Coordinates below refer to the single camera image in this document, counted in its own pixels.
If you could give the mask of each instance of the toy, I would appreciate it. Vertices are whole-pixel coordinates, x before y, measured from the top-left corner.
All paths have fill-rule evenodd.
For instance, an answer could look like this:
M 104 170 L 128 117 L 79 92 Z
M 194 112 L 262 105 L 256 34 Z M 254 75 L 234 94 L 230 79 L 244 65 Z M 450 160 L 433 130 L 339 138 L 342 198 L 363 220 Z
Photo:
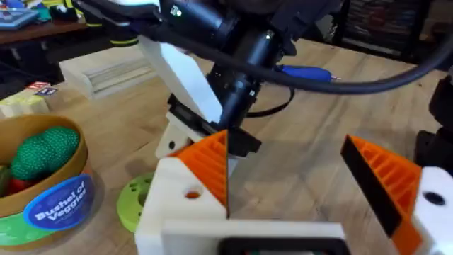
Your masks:
M 6 166 L 0 166 L 0 197 L 5 194 L 8 188 L 11 171 Z
M 132 233 L 139 224 L 152 179 L 153 173 L 134 178 L 123 188 L 116 203 L 116 210 L 122 225 Z
M 20 145 L 11 174 L 23 181 L 42 179 L 62 167 L 79 146 L 79 134 L 67 127 L 51 127 Z
M 8 183 L 8 190 L 6 192 L 6 195 L 9 196 L 19 191 L 23 191 L 24 189 L 31 187 L 40 181 L 40 179 L 35 181 L 22 181 L 16 178 L 11 178 Z

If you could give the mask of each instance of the orange ribbed pad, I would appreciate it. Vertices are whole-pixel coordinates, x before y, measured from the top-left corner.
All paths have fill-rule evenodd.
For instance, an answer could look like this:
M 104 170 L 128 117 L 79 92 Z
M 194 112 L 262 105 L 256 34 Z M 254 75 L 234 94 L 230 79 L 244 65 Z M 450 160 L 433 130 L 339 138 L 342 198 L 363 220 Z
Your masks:
M 402 217 L 391 237 L 401 255 L 413 254 L 422 242 L 411 218 L 422 169 L 413 162 L 359 137 L 349 136 Z
M 174 154 L 228 208 L 228 131 L 217 132 Z

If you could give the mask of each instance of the wooden table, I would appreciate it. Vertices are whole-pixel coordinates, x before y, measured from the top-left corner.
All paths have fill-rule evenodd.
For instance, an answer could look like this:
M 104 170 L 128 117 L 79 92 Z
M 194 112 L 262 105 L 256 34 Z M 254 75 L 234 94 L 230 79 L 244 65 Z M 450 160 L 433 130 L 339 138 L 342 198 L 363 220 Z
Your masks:
M 300 41 L 298 48 L 299 56 L 288 57 L 285 63 L 325 67 L 344 80 L 373 80 L 410 67 L 314 42 Z M 208 69 L 210 63 L 202 66 Z M 444 75 L 434 71 L 401 89 L 367 96 L 298 91 L 284 111 L 245 120 L 243 128 L 263 145 L 241 161 L 231 177 L 231 216 L 341 222 L 353 254 L 395 254 L 343 163 L 340 147 L 349 133 L 412 158 L 417 131 L 438 127 L 428 103 Z M 155 78 L 91 102 L 70 89 L 62 93 L 59 113 L 84 129 L 101 202 L 96 214 L 69 239 L 25 254 L 136 254 L 134 237 L 120 224 L 115 204 L 129 180 L 156 166 L 154 150 L 167 124 L 169 92 Z M 266 85 L 254 110 L 275 106 L 288 95 L 284 87 Z
M 43 24 L 27 25 L 19 30 L 0 30 L 0 45 L 33 40 L 85 28 L 87 26 L 83 22 L 51 21 Z

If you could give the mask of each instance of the black mount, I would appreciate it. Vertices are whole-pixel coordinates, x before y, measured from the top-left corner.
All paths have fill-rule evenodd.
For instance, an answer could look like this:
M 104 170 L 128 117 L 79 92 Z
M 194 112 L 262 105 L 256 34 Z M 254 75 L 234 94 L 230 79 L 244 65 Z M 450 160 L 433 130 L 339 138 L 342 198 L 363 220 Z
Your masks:
M 442 127 L 435 133 L 420 131 L 415 145 L 415 162 L 420 166 L 438 166 L 453 176 L 453 81 L 439 81 L 430 102 L 430 113 Z

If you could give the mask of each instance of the green plastic toy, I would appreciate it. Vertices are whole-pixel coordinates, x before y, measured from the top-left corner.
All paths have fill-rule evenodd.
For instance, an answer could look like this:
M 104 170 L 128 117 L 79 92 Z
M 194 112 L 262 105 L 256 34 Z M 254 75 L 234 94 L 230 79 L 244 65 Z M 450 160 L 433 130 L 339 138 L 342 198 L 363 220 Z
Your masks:
M 32 181 L 53 174 L 71 159 L 79 140 L 76 131 L 60 126 L 29 137 L 18 148 L 11 163 L 11 175 Z
M 144 174 L 130 181 L 121 191 L 116 203 L 116 210 L 122 225 L 132 233 L 139 224 L 153 175 L 154 173 Z
M 0 246 L 27 244 L 42 239 L 55 231 L 33 227 L 23 219 L 23 214 L 0 218 Z

